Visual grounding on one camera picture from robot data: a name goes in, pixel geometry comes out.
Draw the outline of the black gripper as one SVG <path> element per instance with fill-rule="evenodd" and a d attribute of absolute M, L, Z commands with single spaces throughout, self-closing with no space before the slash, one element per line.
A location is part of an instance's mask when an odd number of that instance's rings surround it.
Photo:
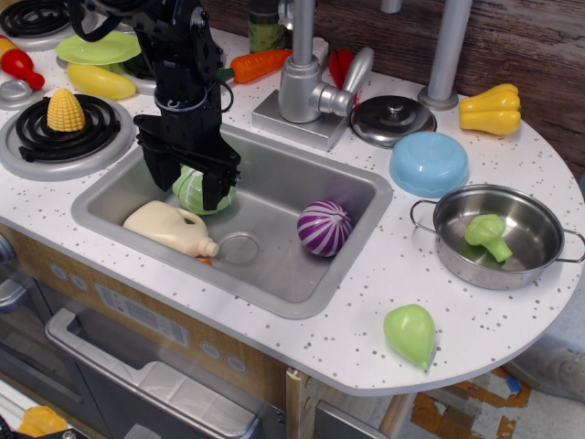
<path fill-rule="evenodd" d="M 230 203 L 239 183 L 239 154 L 220 134 L 223 111 L 206 105 L 179 112 L 162 110 L 159 115 L 133 117 L 138 144 L 154 183 L 167 191 L 189 166 L 204 173 L 204 211 L 220 211 Z"/>

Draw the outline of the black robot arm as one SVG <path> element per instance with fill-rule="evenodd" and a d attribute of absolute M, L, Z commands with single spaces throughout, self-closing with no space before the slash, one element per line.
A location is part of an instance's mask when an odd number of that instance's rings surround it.
<path fill-rule="evenodd" d="M 155 80 L 157 115 L 133 122 L 137 142 L 157 186 L 168 190 L 182 166 L 202 173 L 203 206 L 214 210 L 237 184 L 239 154 L 222 138 L 226 111 L 217 72 L 222 50 L 213 40 L 209 15 L 199 1 L 70 1 L 75 33 L 97 42 L 118 25 L 130 26 Z"/>

